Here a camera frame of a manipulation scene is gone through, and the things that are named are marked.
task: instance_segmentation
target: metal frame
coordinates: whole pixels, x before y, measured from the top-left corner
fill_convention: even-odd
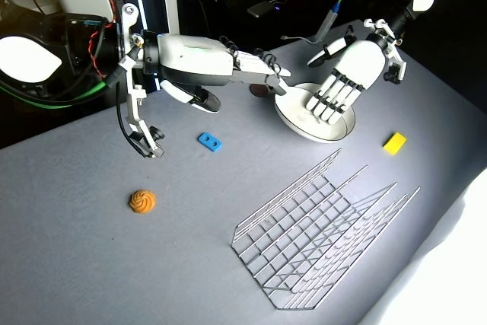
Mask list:
[[[340,150],[243,220],[232,247],[272,303],[283,310],[318,307],[419,191],[392,204],[397,183],[350,203],[324,173]]]

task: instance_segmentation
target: table surface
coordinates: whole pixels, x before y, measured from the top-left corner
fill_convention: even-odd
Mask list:
[[[359,22],[354,27],[366,34]],[[274,53],[292,84],[320,83],[331,65],[304,67],[318,50],[298,42]],[[126,144],[114,109],[1,150],[0,321],[356,323],[487,165],[487,117],[404,57],[406,80],[377,81],[355,105],[352,134],[332,145],[295,134],[272,98],[232,84],[212,89],[222,102],[218,115],[163,92],[148,98],[142,115],[166,134],[160,160],[141,159]],[[409,140],[392,157],[382,144],[395,131]],[[222,140],[222,149],[200,145],[202,132]],[[234,227],[338,148],[332,182],[369,165],[349,200],[396,181],[391,199],[422,190],[319,308],[276,310],[231,249]],[[136,190],[157,194],[149,215],[128,207]]]

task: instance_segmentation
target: wire rack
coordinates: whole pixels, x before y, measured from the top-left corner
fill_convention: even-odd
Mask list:
[[[232,247],[272,303],[284,310],[318,307],[357,259],[416,195],[384,205],[397,183],[354,204],[324,173],[335,151],[243,220]]]

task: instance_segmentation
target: blue lego brick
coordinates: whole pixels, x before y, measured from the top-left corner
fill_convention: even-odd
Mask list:
[[[223,146],[220,140],[216,139],[207,132],[204,132],[200,137],[198,137],[198,141],[213,152],[217,152]]]

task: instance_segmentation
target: yellow block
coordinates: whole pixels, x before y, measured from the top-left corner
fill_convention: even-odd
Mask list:
[[[405,136],[396,132],[393,137],[391,137],[389,141],[386,142],[386,144],[384,145],[384,150],[392,155],[395,155],[403,147],[406,141],[407,138]]]

